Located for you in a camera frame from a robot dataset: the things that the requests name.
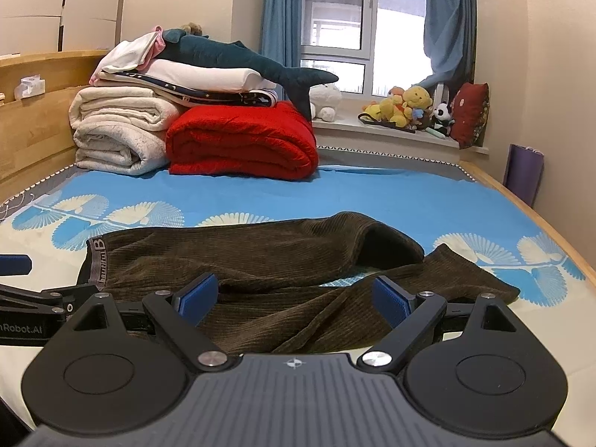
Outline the white tissue pack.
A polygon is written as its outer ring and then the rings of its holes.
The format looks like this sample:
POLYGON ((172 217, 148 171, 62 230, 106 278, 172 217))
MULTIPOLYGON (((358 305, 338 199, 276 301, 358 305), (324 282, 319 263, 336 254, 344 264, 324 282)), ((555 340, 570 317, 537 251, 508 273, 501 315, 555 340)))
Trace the white tissue pack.
POLYGON ((45 79, 40 75, 24 77, 14 89, 14 99, 23 100, 45 93, 45 79))

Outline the window with grey frame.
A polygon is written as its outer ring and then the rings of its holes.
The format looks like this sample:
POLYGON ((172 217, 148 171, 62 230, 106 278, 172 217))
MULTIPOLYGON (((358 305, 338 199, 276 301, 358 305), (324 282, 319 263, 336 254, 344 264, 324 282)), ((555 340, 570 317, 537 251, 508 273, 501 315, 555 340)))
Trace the window with grey frame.
POLYGON ((345 94, 385 96, 431 74, 426 0, 302 0, 301 65, 338 76, 345 94))

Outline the wooden bed frame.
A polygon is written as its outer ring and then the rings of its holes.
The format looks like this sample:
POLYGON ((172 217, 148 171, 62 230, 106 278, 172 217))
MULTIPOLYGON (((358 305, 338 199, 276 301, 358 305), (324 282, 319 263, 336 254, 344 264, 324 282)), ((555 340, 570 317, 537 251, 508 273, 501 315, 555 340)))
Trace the wooden bed frame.
POLYGON ((498 191, 512 204, 514 204, 522 213, 528 216, 530 220, 535 222, 535 225, 538 225, 543 232, 549 235, 549 237, 552 238, 552 240, 563 249, 563 252, 566 252, 570 259, 572 259, 572 262, 577 265, 578 269, 580 269, 580 272, 583 272, 583 274, 586 276, 588 282, 592 286, 596 286, 596 275, 593 267, 587 262, 586 259, 583 258, 582 255, 580 255, 579 252, 577 252, 575 248, 573 248, 573 245, 566 240, 566 238, 563 238, 563 236, 560 235, 559 232, 556 231, 556 229, 553 228, 548 221, 543 219, 538 212, 535 212, 535 210, 533 210, 530 206, 526 205, 521 199, 515 196, 513 192, 505 188, 502 184, 500 184, 500 182, 497 182, 491 177, 491 175, 484 172, 482 168, 478 167, 478 165, 475 165, 472 162, 459 161, 459 166, 465 172, 470 174, 471 177, 477 182, 488 188, 498 191))

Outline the purple box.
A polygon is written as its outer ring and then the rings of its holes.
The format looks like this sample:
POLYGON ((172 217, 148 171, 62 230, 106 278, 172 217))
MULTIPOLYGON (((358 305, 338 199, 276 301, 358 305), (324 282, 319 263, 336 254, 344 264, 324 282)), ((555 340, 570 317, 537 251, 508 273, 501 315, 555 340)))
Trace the purple box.
POLYGON ((531 208, 538 196, 545 155, 530 146, 511 144, 503 178, 503 185, 531 208))

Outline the white plush toy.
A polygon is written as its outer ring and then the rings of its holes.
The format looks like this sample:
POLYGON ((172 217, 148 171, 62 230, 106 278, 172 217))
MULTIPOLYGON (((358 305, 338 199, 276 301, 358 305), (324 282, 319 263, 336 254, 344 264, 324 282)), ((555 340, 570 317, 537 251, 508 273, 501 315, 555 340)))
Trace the white plush toy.
POLYGON ((309 100, 313 119, 332 122, 342 102, 342 92, 333 84, 321 84, 310 88, 309 100))

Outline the white wardrobe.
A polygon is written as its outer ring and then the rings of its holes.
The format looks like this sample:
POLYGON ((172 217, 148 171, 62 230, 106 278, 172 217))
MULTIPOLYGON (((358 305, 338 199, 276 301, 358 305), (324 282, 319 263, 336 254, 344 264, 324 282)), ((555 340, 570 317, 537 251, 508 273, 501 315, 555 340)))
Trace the white wardrobe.
POLYGON ((1 56, 109 50, 123 0, 1 0, 1 56))

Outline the right blue curtain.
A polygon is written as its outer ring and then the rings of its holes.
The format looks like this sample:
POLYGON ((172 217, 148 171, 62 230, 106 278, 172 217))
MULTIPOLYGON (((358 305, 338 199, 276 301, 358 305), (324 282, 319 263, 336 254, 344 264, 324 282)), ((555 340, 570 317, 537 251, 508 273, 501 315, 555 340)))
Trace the right blue curtain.
POLYGON ((477 0, 426 0, 423 48, 431 75, 421 85, 444 84, 451 94, 474 80, 477 0))

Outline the panda plush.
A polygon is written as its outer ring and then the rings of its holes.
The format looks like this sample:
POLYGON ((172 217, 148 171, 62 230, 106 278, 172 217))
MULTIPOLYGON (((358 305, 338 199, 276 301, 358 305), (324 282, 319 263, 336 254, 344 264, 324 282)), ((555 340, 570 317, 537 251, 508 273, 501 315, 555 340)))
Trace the panda plush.
POLYGON ((454 117, 451 116, 451 108, 447 103, 441 102, 433 110, 431 127, 444 136, 450 136, 453 126, 454 117))

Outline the white pink folded clothes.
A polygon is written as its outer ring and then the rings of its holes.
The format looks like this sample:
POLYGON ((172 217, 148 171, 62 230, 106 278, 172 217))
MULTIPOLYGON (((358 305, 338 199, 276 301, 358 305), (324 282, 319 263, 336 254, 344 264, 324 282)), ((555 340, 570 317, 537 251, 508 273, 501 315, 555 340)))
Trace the white pink folded clothes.
POLYGON ((163 28, 160 26, 156 26, 148 34, 133 41, 121 41, 99 61, 89 84, 94 85, 98 82, 102 72, 116 74, 124 71, 144 70, 152 59, 156 58, 165 48, 163 28))

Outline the blue curtain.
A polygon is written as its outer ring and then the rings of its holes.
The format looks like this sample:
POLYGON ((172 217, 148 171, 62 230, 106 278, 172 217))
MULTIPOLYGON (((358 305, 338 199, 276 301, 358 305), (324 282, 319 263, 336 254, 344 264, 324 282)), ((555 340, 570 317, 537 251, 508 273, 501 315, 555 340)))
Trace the blue curtain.
POLYGON ((261 53, 285 67, 298 67, 301 23, 302 0, 264 0, 261 53))
POLYGON ((431 75, 421 85, 444 84, 451 94, 474 80, 477 0, 426 0, 423 48, 431 75))

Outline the red cushion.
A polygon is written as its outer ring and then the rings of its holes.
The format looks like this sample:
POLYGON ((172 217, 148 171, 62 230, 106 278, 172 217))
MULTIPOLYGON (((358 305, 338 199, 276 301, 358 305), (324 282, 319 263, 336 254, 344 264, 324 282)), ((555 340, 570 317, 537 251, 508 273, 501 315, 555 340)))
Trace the red cushion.
POLYGON ((451 101, 451 138, 461 149, 474 146, 484 131, 490 109, 490 87, 488 83, 464 83, 451 101))

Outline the dark blue shark plush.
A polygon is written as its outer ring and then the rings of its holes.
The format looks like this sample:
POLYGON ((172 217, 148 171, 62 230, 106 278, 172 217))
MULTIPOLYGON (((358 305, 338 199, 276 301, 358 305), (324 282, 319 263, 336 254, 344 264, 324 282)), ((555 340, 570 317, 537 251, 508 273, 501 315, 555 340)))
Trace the dark blue shark plush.
POLYGON ((188 34, 182 28, 166 30, 163 40, 165 49, 157 58, 203 68, 254 70, 264 79, 281 86, 290 102, 308 121, 312 120, 310 89, 338 81, 337 75, 325 70, 285 67, 250 50, 241 41, 225 44, 208 37, 188 34))

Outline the left blue curtain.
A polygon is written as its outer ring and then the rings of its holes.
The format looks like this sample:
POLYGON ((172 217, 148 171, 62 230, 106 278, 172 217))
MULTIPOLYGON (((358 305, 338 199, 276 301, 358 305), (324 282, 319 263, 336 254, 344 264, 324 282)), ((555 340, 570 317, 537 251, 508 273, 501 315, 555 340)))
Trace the left blue curtain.
POLYGON ((302 0, 264 0, 261 53, 285 67, 298 67, 301 23, 302 0))

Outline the brown corduroy pants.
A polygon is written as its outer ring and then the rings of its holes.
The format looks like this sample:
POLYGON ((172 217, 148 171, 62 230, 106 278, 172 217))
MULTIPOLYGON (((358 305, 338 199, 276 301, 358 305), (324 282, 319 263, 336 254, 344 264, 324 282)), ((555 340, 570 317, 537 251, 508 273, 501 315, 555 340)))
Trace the brown corduroy pants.
POLYGON ((327 353, 369 346, 389 331, 372 303, 387 276, 407 292, 453 300, 518 289, 446 246, 425 253, 401 231, 369 216, 197 228, 133 228, 92 237, 79 272, 115 299, 176 292, 212 273, 216 306, 200 330, 229 353, 327 353))

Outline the yellow bear plush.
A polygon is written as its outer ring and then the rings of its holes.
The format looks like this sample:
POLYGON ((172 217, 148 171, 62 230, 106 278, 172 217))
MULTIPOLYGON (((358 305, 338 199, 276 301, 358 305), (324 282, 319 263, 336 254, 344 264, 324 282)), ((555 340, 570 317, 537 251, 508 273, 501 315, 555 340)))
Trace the yellow bear plush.
POLYGON ((380 102, 364 107, 358 118, 363 124, 414 133, 428 125, 432 107, 433 100, 426 89, 393 87, 380 102))

